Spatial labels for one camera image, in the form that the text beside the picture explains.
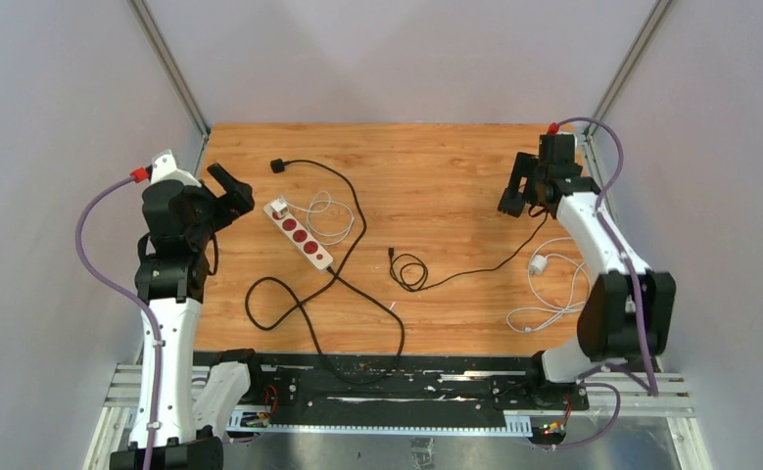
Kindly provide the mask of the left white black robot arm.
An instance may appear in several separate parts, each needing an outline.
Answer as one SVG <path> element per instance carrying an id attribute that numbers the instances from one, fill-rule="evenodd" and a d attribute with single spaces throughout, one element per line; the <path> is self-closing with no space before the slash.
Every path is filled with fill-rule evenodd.
<path id="1" fill-rule="evenodd" d="M 205 388 L 193 395 L 193 352 L 205 284 L 214 274 L 206 254 L 218 231 L 255 205 L 252 187 L 221 165 L 210 175 L 215 195 L 173 156 L 135 172 L 148 227 L 139 243 L 135 290 L 127 296 L 144 314 L 140 397 L 127 448 L 112 453 L 112 469 L 220 469 L 227 425 L 238 401 L 258 402 L 265 378 L 251 368 L 252 351 L 224 352 Z"/>

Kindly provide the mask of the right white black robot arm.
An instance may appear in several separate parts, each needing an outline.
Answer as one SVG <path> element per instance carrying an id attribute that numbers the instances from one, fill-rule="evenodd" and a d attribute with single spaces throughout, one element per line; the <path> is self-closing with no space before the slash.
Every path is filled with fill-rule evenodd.
<path id="1" fill-rule="evenodd" d="M 540 136 L 537 155 L 517 154 L 498 210 L 518 217 L 529 208 L 552 215 L 567 231 L 591 284 L 574 337 L 536 353 L 536 374 L 524 384 L 529 403 L 550 408 L 562 399 L 563 383 L 634 357 L 644 364 L 643 387 L 655 395 L 652 360 L 668 342 L 676 281 L 650 267 L 613 225 L 600 187 L 576 160 L 574 135 L 549 131 Z"/>

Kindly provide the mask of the aluminium frame rail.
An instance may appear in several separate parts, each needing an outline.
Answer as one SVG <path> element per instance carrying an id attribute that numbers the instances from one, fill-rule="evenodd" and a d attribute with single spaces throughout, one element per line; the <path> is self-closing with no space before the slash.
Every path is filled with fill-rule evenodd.
<path id="1" fill-rule="evenodd" d="M 253 384 L 219 412 L 205 390 L 242 386 L 245 366 L 199 353 L 186 405 L 218 444 L 176 450 L 195 468 L 709 469 L 691 394 L 678 373 L 602 366 L 570 384 L 535 387 L 526 357 L 410 355 L 370 385 L 339 381 L 310 354 L 267 353 Z"/>

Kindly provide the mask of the white red power strip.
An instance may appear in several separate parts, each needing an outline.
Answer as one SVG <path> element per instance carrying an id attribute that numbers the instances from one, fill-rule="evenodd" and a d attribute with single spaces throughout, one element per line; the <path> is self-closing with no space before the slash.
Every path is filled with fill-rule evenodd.
<path id="1" fill-rule="evenodd" d="M 334 258 L 311 234 L 310 230 L 292 215 L 291 211 L 290 214 L 282 220 L 275 220 L 272 218 L 269 207 L 269 204 L 272 201 L 266 203 L 262 210 L 278 231 L 316 270 L 325 272 L 329 268 L 332 268 Z"/>

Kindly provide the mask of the white usb charger plug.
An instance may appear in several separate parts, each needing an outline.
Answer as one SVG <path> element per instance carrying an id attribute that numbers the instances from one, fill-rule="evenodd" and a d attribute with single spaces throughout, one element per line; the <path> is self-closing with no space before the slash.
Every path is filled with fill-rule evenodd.
<path id="1" fill-rule="evenodd" d="M 275 220 L 282 220 L 290 214 L 289 205 L 283 198 L 273 200 L 269 204 L 271 216 Z"/>

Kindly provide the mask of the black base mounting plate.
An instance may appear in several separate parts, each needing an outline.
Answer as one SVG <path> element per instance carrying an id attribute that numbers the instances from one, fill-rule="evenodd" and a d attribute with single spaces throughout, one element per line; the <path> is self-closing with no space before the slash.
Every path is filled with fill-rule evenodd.
<path id="1" fill-rule="evenodd" d="M 270 432 L 494 436 L 566 447 L 571 418 L 591 408 L 589 393 L 611 394 L 609 420 L 622 414 L 624 385 L 652 395 L 626 364 L 575 383 L 547 383 L 534 356 L 405 356 L 388 369 L 383 356 L 335 355 L 333 370 L 305 353 L 252 351 L 252 385 L 230 417 L 234 436 Z M 623 375 L 623 385 L 601 376 Z"/>

